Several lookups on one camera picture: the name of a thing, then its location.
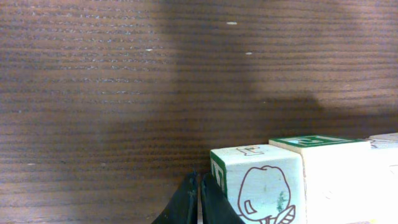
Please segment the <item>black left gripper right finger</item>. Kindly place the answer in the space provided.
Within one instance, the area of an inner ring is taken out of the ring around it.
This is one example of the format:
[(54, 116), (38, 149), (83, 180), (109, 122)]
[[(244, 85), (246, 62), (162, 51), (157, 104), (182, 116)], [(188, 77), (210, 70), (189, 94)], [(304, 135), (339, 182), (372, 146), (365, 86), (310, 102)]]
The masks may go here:
[(203, 176), (200, 191), (204, 224), (244, 224), (211, 173)]

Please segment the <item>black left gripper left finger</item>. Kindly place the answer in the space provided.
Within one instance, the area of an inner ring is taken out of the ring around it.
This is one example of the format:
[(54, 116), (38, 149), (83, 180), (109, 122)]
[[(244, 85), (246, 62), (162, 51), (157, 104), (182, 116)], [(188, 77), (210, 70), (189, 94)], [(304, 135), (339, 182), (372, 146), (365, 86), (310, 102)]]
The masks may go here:
[(187, 174), (161, 214), (152, 224), (197, 224), (197, 173)]

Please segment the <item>wooden block letter I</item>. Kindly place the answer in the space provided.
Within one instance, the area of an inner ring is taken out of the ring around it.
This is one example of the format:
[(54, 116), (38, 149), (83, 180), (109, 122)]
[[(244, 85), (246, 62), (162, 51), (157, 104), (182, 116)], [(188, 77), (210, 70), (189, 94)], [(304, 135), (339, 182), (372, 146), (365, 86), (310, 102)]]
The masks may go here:
[(210, 151), (211, 173), (245, 223), (307, 221), (302, 158), (270, 144)]

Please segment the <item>wooden block yellow S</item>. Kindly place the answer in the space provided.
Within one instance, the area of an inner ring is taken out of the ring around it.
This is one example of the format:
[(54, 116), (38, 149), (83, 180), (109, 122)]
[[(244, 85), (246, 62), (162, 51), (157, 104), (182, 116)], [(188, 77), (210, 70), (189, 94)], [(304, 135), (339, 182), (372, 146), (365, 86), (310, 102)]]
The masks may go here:
[(301, 155), (308, 223), (397, 223), (397, 183), (369, 141), (306, 135), (269, 144)]

